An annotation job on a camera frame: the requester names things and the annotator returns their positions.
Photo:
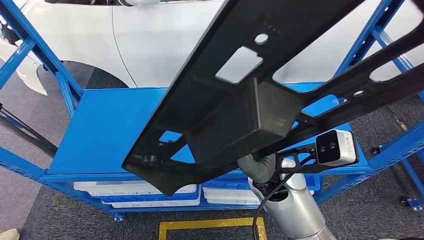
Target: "bolt hole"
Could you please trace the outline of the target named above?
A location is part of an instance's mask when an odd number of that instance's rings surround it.
[[[353,94],[354,97],[360,97],[364,95],[364,90],[359,90]]]
[[[265,34],[265,33],[259,34],[254,38],[254,42],[257,45],[265,44],[267,41],[268,41],[268,34]]]

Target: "black plastic panel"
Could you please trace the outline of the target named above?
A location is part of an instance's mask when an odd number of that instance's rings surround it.
[[[385,82],[369,77],[379,66],[422,44],[423,23],[313,91],[300,93],[273,81],[281,66],[361,2],[226,1],[122,167],[170,195],[184,185],[235,169],[237,158],[273,154],[424,89],[423,64]],[[417,0],[416,4],[422,11],[424,3]],[[264,44],[255,42],[260,34],[268,35]],[[238,84],[217,79],[216,73],[240,47],[255,51],[262,63]],[[363,94],[354,96],[357,91]],[[347,101],[315,117],[300,113],[330,94]],[[294,121],[299,124],[290,130]],[[182,136],[174,142],[160,142],[165,131]],[[195,163],[170,160],[187,143]]]

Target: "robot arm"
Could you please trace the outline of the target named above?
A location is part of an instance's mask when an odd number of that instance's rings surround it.
[[[354,142],[351,132],[332,130],[318,136],[314,145],[297,148],[301,152],[310,153],[302,162],[299,162],[297,155],[294,158],[296,160],[284,158],[294,154],[289,149],[278,153],[281,161],[276,161],[276,155],[273,154],[258,161],[247,156],[237,163],[249,176],[250,189],[261,202],[266,201],[261,206],[272,216],[284,236],[293,240],[335,240],[308,190],[303,173],[277,173],[274,169],[287,171],[298,165],[302,167],[312,159],[315,159],[313,164],[333,168],[352,164],[358,159]]]
[[[294,166],[295,162],[286,158],[285,167]],[[250,189],[260,201],[269,194],[269,189],[260,187],[249,178]],[[278,225],[281,233],[293,240],[336,240],[326,226],[326,219],[306,186],[302,173],[295,173],[287,180],[283,188],[266,201],[265,211]]]

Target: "yellow floor marking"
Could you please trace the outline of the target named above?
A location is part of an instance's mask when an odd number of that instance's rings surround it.
[[[253,217],[213,219],[199,221],[163,221],[159,225],[159,240],[167,239],[167,230],[177,229],[208,229],[252,225]],[[260,240],[267,240],[265,224],[262,217],[257,218],[257,232]]]

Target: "white car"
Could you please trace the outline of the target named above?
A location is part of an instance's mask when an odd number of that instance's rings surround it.
[[[101,69],[130,88],[168,87],[223,3],[222,0],[158,1],[14,0],[61,61]],[[379,2],[365,1],[277,71],[274,79],[278,82],[330,79]],[[125,6],[128,3],[139,5]],[[398,27],[392,27],[391,31],[395,39],[409,32],[422,18],[408,1],[397,16],[400,16]],[[6,22],[3,20],[2,24],[0,58],[5,61],[21,41],[16,41],[10,32],[5,34]],[[423,51],[414,56],[422,61]],[[247,49],[235,58],[222,78],[237,82],[258,62],[255,52]],[[46,95],[43,80],[37,75],[41,65],[31,52],[17,68],[17,74],[29,88]],[[386,69],[383,74],[394,76],[396,68]]]

